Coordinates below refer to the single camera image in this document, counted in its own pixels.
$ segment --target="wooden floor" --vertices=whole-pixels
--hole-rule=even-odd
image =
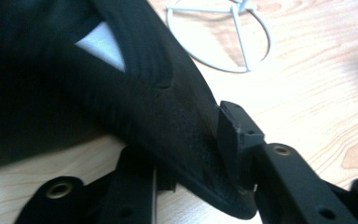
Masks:
[[[184,0],[179,4],[228,6],[215,1]],[[168,2],[150,3],[165,20]],[[347,189],[358,178],[358,0],[251,3],[272,34],[268,59],[247,74],[226,73],[197,63],[200,71],[216,100],[245,108],[268,142],[294,147],[321,178]],[[266,49],[266,38],[250,15],[242,15],[241,20],[251,61],[256,61]],[[175,22],[178,38],[201,56],[211,59],[212,55],[212,60],[230,66],[242,65],[229,17],[182,13]],[[74,175],[88,184],[109,173],[123,146],[105,134],[66,150],[0,167],[0,223],[12,223],[34,191],[51,178]],[[179,187],[175,193],[158,195],[158,223],[260,221],[228,217]]]

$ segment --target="white circular wire frame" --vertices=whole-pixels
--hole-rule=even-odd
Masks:
[[[223,65],[219,65],[219,64],[214,64],[214,63],[209,63],[205,60],[203,60],[201,57],[197,56],[197,54],[195,54],[192,50],[187,49],[186,47],[185,50],[187,51],[187,53],[189,53],[193,58],[195,58],[196,60],[200,61],[201,63],[204,63],[208,66],[211,66],[215,69],[219,69],[222,71],[226,71],[226,72],[232,72],[232,73],[246,73],[246,72],[250,72],[252,70],[255,69],[256,65],[250,65],[247,60],[246,60],[246,55],[245,55],[245,46],[243,43],[243,39],[242,38],[242,31],[241,31],[241,25],[240,25],[240,19],[239,19],[239,9],[240,7],[243,7],[241,4],[233,4],[232,7],[229,10],[216,10],[216,9],[209,9],[209,8],[195,8],[195,7],[179,7],[176,4],[179,3],[179,1],[177,1],[174,5],[170,5],[167,6],[168,12],[167,12],[167,23],[168,23],[168,27],[171,30],[172,34],[174,36],[178,36],[173,29],[173,12],[175,10],[177,11],[198,11],[198,12],[212,12],[212,13],[228,13],[231,14],[233,16],[235,25],[236,25],[236,29],[237,29],[237,35],[238,38],[240,40],[240,44],[241,44],[241,50],[242,50],[242,56],[244,59],[244,63],[245,66],[237,66],[237,67],[225,67]],[[272,49],[272,38],[271,38],[271,34],[269,32],[269,28],[267,27],[267,25],[264,23],[264,21],[261,19],[261,17],[258,15],[257,11],[254,8],[251,7],[247,7],[244,6],[243,8],[240,9],[241,12],[243,12],[244,10],[248,11],[249,13],[251,13],[255,19],[260,23],[260,25],[262,26],[266,37],[267,37],[267,51],[264,55],[264,57],[260,60],[259,63],[265,61],[267,59],[267,57],[270,55],[271,49]]]

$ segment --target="white metal stand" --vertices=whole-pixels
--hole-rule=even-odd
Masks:
[[[233,73],[246,73],[246,72],[250,72],[252,70],[252,68],[255,67],[255,65],[253,64],[249,64],[249,61],[247,60],[247,55],[246,55],[246,47],[245,47],[245,37],[242,31],[242,27],[241,27],[241,21],[240,21],[240,14],[243,11],[248,11],[249,13],[251,13],[256,19],[257,21],[261,24],[266,36],[267,36],[267,41],[268,41],[268,47],[267,47],[267,51],[264,55],[264,57],[261,59],[260,62],[264,61],[267,56],[269,55],[271,48],[272,48],[272,40],[271,40],[271,35],[269,32],[269,29],[267,27],[267,25],[263,22],[263,20],[260,18],[260,16],[258,15],[257,11],[255,10],[255,8],[249,7],[248,4],[248,0],[231,0],[234,2],[234,4],[232,4],[232,6],[228,9],[215,9],[215,8],[200,8],[200,7],[180,7],[177,6],[177,3],[180,1],[177,1],[175,4],[173,5],[168,5],[167,9],[168,9],[168,13],[167,13],[167,23],[168,23],[168,27],[171,30],[171,32],[173,33],[173,35],[177,36],[174,32],[173,29],[173,22],[172,22],[172,18],[173,18],[173,12],[174,11],[195,11],[195,12],[210,12],[210,13],[224,13],[224,14],[231,14],[232,18],[234,20],[235,23],[235,27],[236,27],[236,31],[237,31],[237,35],[238,35],[238,39],[240,41],[240,45],[241,45],[241,51],[242,51],[242,56],[243,56],[243,60],[244,60],[244,66],[238,66],[238,67],[225,67],[223,65],[220,64],[215,64],[215,63],[209,63],[206,62],[205,60],[203,60],[202,58],[198,57],[195,53],[192,52],[191,49],[186,49],[187,52],[193,56],[195,59],[199,60],[202,63],[205,63],[213,68],[219,69],[219,70],[223,70],[223,71],[227,71],[227,72],[233,72]]]

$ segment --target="wood grain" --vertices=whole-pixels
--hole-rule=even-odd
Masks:
[[[180,4],[226,6],[225,1]],[[248,74],[230,74],[197,63],[217,101],[241,105],[268,142],[296,148],[323,179],[347,189],[358,178],[358,1],[251,1],[268,22],[274,48],[266,62]],[[167,1],[151,0],[165,20]],[[183,40],[212,45],[200,53],[241,65],[241,52],[229,18],[179,15]],[[248,46],[258,60],[266,41],[260,27],[242,16]],[[87,184],[115,168],[123,148],[104,135],[66,150],[0,167],[0,223],[12,223],[34,191],[59,175]],[[186,189],[158,195],[158,223],[260,223],[237,220],[204,203]]]

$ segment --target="black metal frame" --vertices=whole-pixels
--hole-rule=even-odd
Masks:
[[[231,182],[256,189],[263,223],[358,223],[358,179],[350,191],[324,182],[292,147],[266,144],[239,105],[222,102],[217,143]],[[157,178],[154,165],[134,151],[125,148],[117,169],[87,186],[68,176],[50,180],[16,223],[156,223],[156,191],[175,182]]]

